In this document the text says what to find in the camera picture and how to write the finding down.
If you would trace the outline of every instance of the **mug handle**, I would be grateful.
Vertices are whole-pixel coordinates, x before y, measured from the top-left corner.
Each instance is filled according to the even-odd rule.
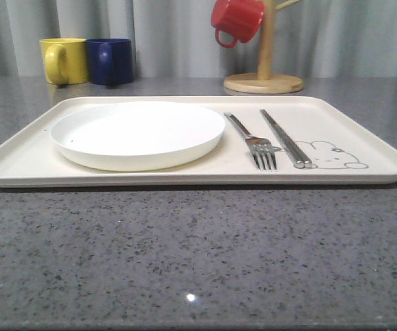
[[[218,28],[215,29],[215,40],[217,41],[217,43],[219,43],[224,48],[232,48],[238,42],[238,39],[233,38],[232,43],[223,43],[220,40],[220,29],[218,29]]]
[[[99,46],[99,67],[100,72],[104,77],[106,85],[112,85],[114,83],[114,61],[113,61],[113,49],[110,44],[102,43]]]
[[[66,49],[59,44],[51,45],[45,52],[45,71],[51,83],[63,85],[68,83],[66,68],[61,60],[66,56]]]

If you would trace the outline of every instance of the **white tray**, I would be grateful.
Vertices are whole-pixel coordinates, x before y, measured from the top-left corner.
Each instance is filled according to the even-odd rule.
[[[49,130],[76,111],[127,101],[196,103],[232,112],[254,134],[279,145],[259,109],[266,109],[312,158],[316,169],[293,167],[277,152],[278,171],[260,173],[245,142],[227,123],[220,144],[193,162],[150,172],[109,172],[77,165],[56,149]],[[397,181],[397,150],[323,100],[310,97],[82,97],[58,103],[0,145],[0,187],[178,184],[366,184]]]

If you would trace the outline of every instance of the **tray rim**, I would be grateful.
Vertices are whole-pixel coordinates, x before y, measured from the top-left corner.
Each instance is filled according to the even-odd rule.
[[[348,117],[346,114],[342,113],[336,107],[332,106],[330,103],[323,99],[316,97],[306,97],[306,96],[270,96],[270,95],[242,95],[242,96],[217,96],[217,95],[163,95],[163,96],[107,96],[107,97],[75,97],[69,98],[56,103],[49,110],[45,111],[43,114],[38,116],[35,120],[30,122],[27,126],[20,129],[9,139],[0,144],[0,151],[7,147],[12,141],[21,137],[25,132],[33,130],[38,123],[41,123],[47,117],[52,116],[56,109],[62,108],[62,106],[73,106],[79,102],[85,100],[89,101],[104,101],[108,100],[109,103],[120,103],[125,101],[144,101],[144,100],[156,100],[156,101],[190,101],[192,102],[219,102],[224,103],[229,100],[238,100],[246,102],[259,101],[261,99],[274,100],[274,101],[284,101],[284,100],[298,100],[306,101],[310,100],[312,103],[319,103],[324,106],[333,108],[336,113],[335,116],[342,117],[347,121],[351,121],[359,130],[364,130],[367,134],[370,134],[373,139],[377,140],[379,143],[383,143],[386,147],[390,148],[392,152],[397,154],[397,149],[392,145],[388,144],[386,141],[382,140],[376,136],[373,132],[369,131],[359,123],[355,122],[353,119]],[[341,174],[327,177],[325,174],[312,174],[312,177],[321,177],[324,180],[319,181],[300,181],[300,177],[297,179],[289,179],[287,175],[284,178],[280,178],[279,174],[276,174],[275,180],[264,181],[263,176],[267,174],[206,174],[206,178],[212,180],[193,180],[190,174],[173,174],[169,172],[114,172],[114,173],[102,173],[100,175],[86,174],[86,175],[61,175],[52,177],[1,177],[0,176],[0,188],[55,188],[55,187],[87,187],[87,186],[130,186],[130,185],[369,185],[369,184],[388,184],[397,182],[397,172],[393,174],[387,173],[372,173],[366,175],[356,175],[356,174]],[[64,179],[72,179],[77,182],[65,182]]]

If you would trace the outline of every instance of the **blue mug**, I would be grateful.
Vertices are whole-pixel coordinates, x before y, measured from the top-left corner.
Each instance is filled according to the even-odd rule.
[[[87,39],[85,47],[91,83],[112,86],[134,81],[129,39]]]

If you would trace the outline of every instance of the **gray speckled countertop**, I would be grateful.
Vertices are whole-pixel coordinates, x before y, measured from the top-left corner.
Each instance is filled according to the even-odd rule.
[[[397,79],[310,79],[397,148]],[[0,144],[61,100],[225,95],[0,77]],[[0,189],[0,330],[397,328],[397,183]]]

